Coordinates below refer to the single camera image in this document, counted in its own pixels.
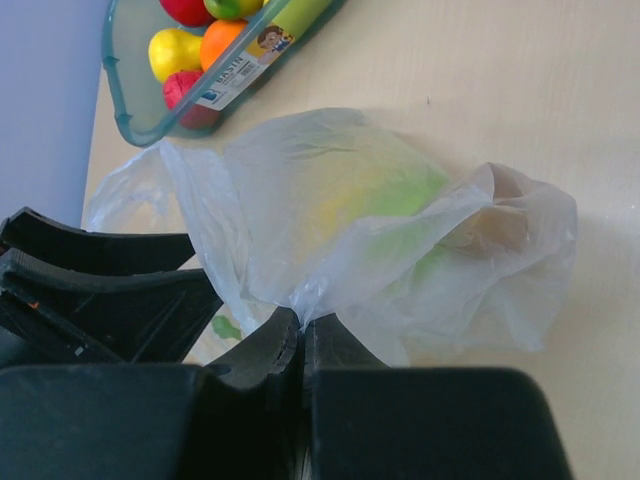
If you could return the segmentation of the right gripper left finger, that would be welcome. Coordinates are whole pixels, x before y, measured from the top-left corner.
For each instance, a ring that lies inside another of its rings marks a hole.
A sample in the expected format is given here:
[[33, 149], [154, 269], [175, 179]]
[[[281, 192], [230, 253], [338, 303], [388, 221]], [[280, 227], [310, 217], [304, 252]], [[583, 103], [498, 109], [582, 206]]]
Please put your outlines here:
[[299, 322], [279, 308], [207, 366], [1, 373], [5, 479], [297, 479]]

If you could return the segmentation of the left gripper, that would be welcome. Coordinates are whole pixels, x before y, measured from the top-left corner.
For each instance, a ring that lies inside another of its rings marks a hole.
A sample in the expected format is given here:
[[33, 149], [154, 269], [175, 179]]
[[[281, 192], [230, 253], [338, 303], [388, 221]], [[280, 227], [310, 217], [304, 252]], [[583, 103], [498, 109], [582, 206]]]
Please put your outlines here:
[[185, 233], [92, 233], [23, 208], [1, 243], [15, 248], [1, 257], [2, 368], [180, 362], [222, 306], [203, 270], [176, 270], [195, 255]]

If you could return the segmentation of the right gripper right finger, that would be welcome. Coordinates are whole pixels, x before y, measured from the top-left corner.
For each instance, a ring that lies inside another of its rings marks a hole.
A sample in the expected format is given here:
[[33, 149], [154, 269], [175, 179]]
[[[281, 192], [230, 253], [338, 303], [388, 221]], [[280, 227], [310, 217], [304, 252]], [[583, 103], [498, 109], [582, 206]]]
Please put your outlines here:
[[315, 479], [570, 479], [547, 399], [502, 367], [393, 368], [335, 315], [305, 331]]

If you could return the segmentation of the clear plastic bag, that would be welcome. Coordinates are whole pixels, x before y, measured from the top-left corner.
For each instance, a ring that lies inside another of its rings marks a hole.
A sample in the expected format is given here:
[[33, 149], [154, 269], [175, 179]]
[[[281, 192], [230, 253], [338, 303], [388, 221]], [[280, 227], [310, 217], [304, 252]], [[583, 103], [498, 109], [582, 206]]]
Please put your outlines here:
[[[222, 152], [166, 141], [148, 147], [103, 180], [85, 224], [96, 232], [187, 233], [224, 303], [215, 328], [223, 338], [251, 334], [284, 307], [302, 328], [336, 315], [395, 366], [478, 347], [535, 352], [567, 295], [577, 205], [559, 188], [496, 164], [523, 188], [511, 205], [526, 214], [528, 240], [520, 252], [489, 258], [458, 253], [443, 240], [493, 204], [490, 164], [453, 180], [357, 110], [311, 110], [264, 122]], [[313, 226], [312, 203], [340, 173], [379, 167], [402, 178], [421, 166], [449, 178], [422, 211], [435, 245], [374, 292], [359, 283], [372, 216], [325, 232]]]

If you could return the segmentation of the yellow toy pear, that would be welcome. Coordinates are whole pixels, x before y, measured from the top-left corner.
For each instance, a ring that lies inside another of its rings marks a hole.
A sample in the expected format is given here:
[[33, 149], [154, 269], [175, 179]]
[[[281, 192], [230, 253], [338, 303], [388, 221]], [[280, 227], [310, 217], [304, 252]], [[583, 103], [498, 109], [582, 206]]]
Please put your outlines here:
[[158, 31], [149, 41], [148, 58], [156, 80], [164, 83], [171, 75], [201, 69], [203, 37], [178, 28]]

